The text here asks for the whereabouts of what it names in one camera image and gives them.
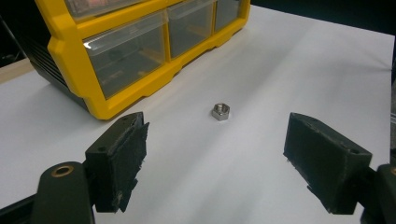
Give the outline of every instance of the plastic drawer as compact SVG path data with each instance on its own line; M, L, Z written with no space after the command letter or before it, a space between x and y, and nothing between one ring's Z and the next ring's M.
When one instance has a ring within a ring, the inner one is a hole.
M176 58L210 37L213 2L213 0L190 0L167 9L172 58Z
M157 12L84 40L106 98L164 64L164 21Z
M143 0L64 0L74 18L103 14Z
M240 6L240 0L218 0L216 6L215 32L238 18Z
M236 19L215 32L216 0L147 0L82 20L65 1L35 0L39 11L33 11L45 23L37 31L49 32L50 41L42 45L44 56L26 45L35 53L29 58L43 62L38 73L98 119L113 118L226 43L247 23L250 9L249 0L240 0ZM226 17L223 9L220 3L218 18Z

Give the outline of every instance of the dark background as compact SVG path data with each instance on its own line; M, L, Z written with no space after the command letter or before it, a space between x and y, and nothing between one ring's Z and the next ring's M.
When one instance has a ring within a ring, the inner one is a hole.
M251 4L396 35L396 0L251 0ZM13 38L1 24L0 67L22 58Z

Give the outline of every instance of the yellow storage organizer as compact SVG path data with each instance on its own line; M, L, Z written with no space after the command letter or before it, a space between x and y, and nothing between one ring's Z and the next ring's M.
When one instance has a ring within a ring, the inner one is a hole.
M246 24L250 7L249 0L35 2L68 89L98 119L150 96L185 64L224 44Z

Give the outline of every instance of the yellow plastic frame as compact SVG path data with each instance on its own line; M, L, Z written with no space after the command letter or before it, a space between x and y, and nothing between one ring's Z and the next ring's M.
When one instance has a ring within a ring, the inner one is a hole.
M150 13L166 9L182 2L182 0L147 0L101 17L92 17L83 21L75 21L71 17L64 0L35 0L35 2L51 34L48 49L52 59L61 71L69 90L84 100L89 112L97 119L111 119L140 98L150 96L169 83L185 64L205 51L227 42L233 34L245 26L250 9L250 0L241 0L237 20L217 33L212 32L212 36L207 40L173 60L170 56L169 33L166 23L163 26L165 64L106 99L82 40L124 23L138 20Z

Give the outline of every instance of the metal nut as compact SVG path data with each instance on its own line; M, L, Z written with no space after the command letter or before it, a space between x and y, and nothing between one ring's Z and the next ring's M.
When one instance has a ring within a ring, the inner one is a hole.
M224 103L216 104L212 110L213 118L222 121L228 119L228 115L230 114L230 107Z

